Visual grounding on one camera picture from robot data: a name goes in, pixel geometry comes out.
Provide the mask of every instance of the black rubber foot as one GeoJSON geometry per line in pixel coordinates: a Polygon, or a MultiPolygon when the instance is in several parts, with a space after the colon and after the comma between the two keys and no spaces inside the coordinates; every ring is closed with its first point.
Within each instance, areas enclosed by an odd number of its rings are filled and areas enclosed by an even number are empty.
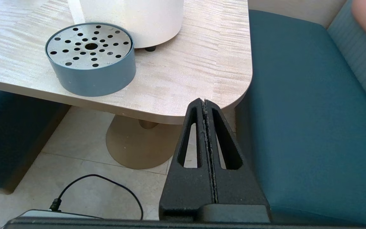
{"type": "Polygon", "coordinates": [[[153,52],[153,51],[156,50],[156,45],[152,46],[152,47],[147,47],[147,48],[145,48],[145,50],[148,51],[148,52],[153,52]]]}

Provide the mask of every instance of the tile floor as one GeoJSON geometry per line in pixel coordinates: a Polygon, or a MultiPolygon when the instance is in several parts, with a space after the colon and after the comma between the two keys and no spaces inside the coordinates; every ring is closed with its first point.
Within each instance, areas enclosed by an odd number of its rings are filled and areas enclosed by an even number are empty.
{"type": "MultiPolygon", "coordinates": [[[[105,134],[114,115],[72,107],[13,194],[0,194],[0,227],[30,209],[48,209],[61,190],[86,174],[100,174],[130,188],[141,201],[144,219],[158,220],[158,204],[170,160],[148,170],[133,170],[109,155],[105,134]]],[[[235,128],[234,110],[226,112],[235,128]]],[[[190,136],[187,165],[194,166],[196,138],[190,136]]],[[[140,211],[124,189],[99,178],[75,183],[63,196],[61,210],[111,219],[138,219],[140,211]]]]}

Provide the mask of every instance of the table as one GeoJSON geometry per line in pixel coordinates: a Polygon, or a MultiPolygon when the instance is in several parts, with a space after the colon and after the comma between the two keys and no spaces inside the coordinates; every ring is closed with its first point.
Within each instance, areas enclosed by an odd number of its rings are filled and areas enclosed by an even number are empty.
{"type": "Polygon", "coordinates": [[[116,114],[107,148],[127,167],[171,157],[192,100],[234,107],[251,82],[247,0],[185,0],[179,34],[137,49],[134,80],[100,97],[66,91],[45,56],[48,38],[72,24],[66,0],[0,0],[0,90],[116,114]]]}

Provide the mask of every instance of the blue-gray container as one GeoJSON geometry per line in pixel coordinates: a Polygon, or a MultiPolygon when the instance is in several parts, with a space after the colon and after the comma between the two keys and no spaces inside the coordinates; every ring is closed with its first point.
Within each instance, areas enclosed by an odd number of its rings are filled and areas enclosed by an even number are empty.
{"type": "Polygon", "coordinates": [[[55,33],[46,55],[62,86],[82,96],[102,96],[135,76],[135,53],[126,30],[107,23],[77,24],[55,33]]]}

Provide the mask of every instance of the wooden tabletop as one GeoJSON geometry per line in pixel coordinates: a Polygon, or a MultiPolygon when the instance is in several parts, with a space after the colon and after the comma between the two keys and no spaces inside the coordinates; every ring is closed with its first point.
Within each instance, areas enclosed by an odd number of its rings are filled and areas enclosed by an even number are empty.
{"type": "Polygon", "coordinates": [[[48,38],[72,24],[66,0],[1,0],[0,90],[181,124],[192,100],[235,106],[251,82],[247,0],[185,0],[179,34],[154,52],[137,49],[134,80],[100,97],[66,91],[45,56],[48,38]]]}

